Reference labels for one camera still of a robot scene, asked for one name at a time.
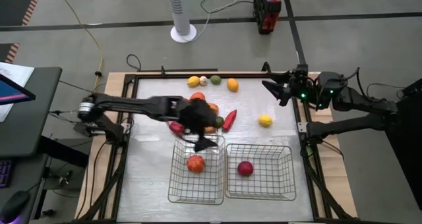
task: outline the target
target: wooden table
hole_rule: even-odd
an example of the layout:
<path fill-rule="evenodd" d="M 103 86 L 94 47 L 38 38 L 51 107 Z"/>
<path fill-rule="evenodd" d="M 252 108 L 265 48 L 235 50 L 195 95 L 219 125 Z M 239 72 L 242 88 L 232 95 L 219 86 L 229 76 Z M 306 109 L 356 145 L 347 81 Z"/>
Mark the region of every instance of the wooden table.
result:
<path fill-rule="evenodd" d="M 167 72 L 167 74 L 179 74 L 181 72 Z M 183 74 L 198 74 L 196 72 L 183 72 Z M 265 72 L 218 72 L 218 74 L 235 74 L 235 73 L 242 73 L 242 74 L 257 74 Z M 139 74 L 139 75 L 152 75 L 152 74 L 160 74 L 160 72 L 111 72 L 109 73 L 107 84 L 105 86 L 104 93 L 111 95 L 111 96 L 121 96 L 123 87 L 124 87 L 124 80 L 126 74 Z M 310 72 L 309 76 L 311 78 L 316 78 L 318 72 Z M 127 96 L 131 95 L 132 88 L 129 87 Z M 301 114 L 301 120 L 305 120 L 305 113 L 303 110 L 303 106 L 299 104 L 299 111 Z M 106 112 L 105 113 L 113 122 L 117 120 L 117 112 Z M 313 111 L 311 110 L 311 117 L 313 121 L 320 121 L 323 123 L 329 123 L 332 120 L 332 114 L 330 109 L 324 109 L 320 111 Z M 329 136 L 325 139 L 327 142 L 331 143 L 335 147 L 340 149 L 338 139 L 336 136 Z M 104 183 L 106 180 L 106 173 L 107 167 L 109 165 L 109 157 L 111 154 L 111 146 L 104 146 L 100 154 L 98 155 L 97 164 L 95 166 L 95 180 L 94 180 L 94 188 L 93 192 L 91 192 L 92 184 L 93 184 L 93 172 L 94 172 L 94 160 L 100 150 L 101 145 L 105 141 L 105 136 L 96 136 L 92 141 L 92 147 L 90 150 L 90 159 L 89 159 L 89 166 L 88 166 L 88 178 L 84 179 L 82 184 L 82 189 L 79 196 L 78 207 L 76 209 L 75 217 L 78 215 L 83 203 L 83 209 L 81 212 L 81 216 L 88 211 L 90 207 L 90 197 L 92 196 L 92 202 L 96 200 L 96 198 L 100 195 L 101 191 L 104 188 Z M 344 210 L 349 213 L 350 215 L 356 217 L 356 209 L 355 204 L 353 202 L 353 197 L 351 195 L 351 190 L 349 186 L 349 180 L 346 174 L 346 168 L 344 167 L 344 162 L 340 154 L 336 153 L 329 147 L 320 144 L 318 145 L 318 151 L 320 156 L 320 162 L 322 165 L 322 171 L 324 173 L 324 179 L 326 183 L 327 189 L 331 192 L 333 197 L 337 200 L 337 202 L 344 208 Z M 116 156 L 115 160 L 115 168 L 118 164 L 120 157 L 119 155 Z M 85 186 L 88 183 L 87 192 L 86 192 L 86 199 L 84 201 L 85 196 Z M 316 196 L 316 204 L 318 207 L 318 213 L 320 217 L 325 217 L 324 214 L 324 206 L 322 204 L 322 196 L 320 195 L 319 189 L 314 185 L 315 189 L 315 196 Z M 111 210 L 113 206 L 115 196 L 115 187 L 109 194 L 107 208 L 105 210 L 105 218 L 111 218 Z"/>

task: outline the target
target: red power tool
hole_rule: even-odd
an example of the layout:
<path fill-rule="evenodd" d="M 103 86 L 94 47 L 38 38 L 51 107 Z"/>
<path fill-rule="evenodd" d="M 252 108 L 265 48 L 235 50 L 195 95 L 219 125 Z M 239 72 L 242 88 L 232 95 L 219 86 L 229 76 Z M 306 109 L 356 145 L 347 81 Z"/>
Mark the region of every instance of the red power tool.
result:
<path fill-rule="evenodd" d="M 259 34 L 273 32 L 282 9 L 282 0 L 253 0 L 253 9 Z"/>

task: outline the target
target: yellow cable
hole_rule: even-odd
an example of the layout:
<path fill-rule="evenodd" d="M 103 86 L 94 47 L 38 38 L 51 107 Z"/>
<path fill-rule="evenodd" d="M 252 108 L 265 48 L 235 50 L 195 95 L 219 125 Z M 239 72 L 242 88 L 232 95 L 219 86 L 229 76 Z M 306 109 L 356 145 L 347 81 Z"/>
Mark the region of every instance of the yellow cable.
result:
<path fill-rule="evenodd" d="M 98 51 L 100 52 L 100 66 L 98 67 L 98 71 L 102 72 L 103 70 L 103 66 L 104 66 L 104 54 L 103 51 L 101 50 L 100 45 L 98 44 L 97 40 L 95 39 L 95 37 L 91 34 L 91 32 L 85 28 L 85 26 L 81 23 L 77 13 L 75 12 L 75 10 L 73 9 L 73 7 L 71 6 L 71 4 L 65 0 L 66 4 L 69 6 L 69 8 L 72 10 L 74 16 L 76 17 L 76 19 L 78 20 L 79 26 L 82 27 L 92 38 L 92 40 L 94 40 L 94 43 L 97 45 Z M 93 92 L 95 92 L 98 89 L 98 80 L 100 79 L 100 77 L 98 75 L 96 75 L 95 78 L 95 85 L 94 85 L 94 89 Z"/>

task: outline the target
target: red chili pepper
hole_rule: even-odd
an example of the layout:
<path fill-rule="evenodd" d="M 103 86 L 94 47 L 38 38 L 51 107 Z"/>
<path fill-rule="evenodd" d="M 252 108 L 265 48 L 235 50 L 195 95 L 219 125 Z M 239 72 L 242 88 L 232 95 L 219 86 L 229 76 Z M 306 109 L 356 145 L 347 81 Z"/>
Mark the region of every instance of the red chili pepper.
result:
<path fill-rule="evenodd" d="M 185 131 L 183 125 L 179 124 L 178 122 L 169 122 L 169 128 L 172 132 L 176 135 L 181 136 Z"/>
<path fill-rule="evenodd" d="M 222 126 L 224 132 L 228 132 L 230 130 L 231 126 L 233 125 L 233 122 L 236 119 L 236 114 L 237 110 L 235 109 L 227 115 Z"/>

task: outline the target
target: wire basket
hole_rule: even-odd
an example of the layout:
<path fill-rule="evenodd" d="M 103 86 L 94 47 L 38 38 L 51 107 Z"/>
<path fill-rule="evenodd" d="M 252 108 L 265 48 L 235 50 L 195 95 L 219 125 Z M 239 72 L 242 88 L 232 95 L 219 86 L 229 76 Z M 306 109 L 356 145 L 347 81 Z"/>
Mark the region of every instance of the wire basket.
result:
<path fill-rule="evenodd" d="M 206 135 L 218 144 L 218 147 L 207 148 L 195 153 L 195 145 L 176 139 L 173 149 L 173 161 L 169 183 L 170 202 L 186 204 L 220 205 L 224 199 L 224 146 L 222 136 Z M 194 140 L 198 136 L 189 135 L 185 139 Z M 187 169 L 187 160 L 192 155 L 200 155 L 205 160 L 205 169 L 201 173 L 193 173 Z"/>
<path fill-rule="evenodd" d="M 226 161 L 228 198 L 296 199 L 295 175 L 289 147 L 229 144 Z M 246 177 L 238 174 L 237 166 L 242 161 L 253 164 L 252 175 Z"/>

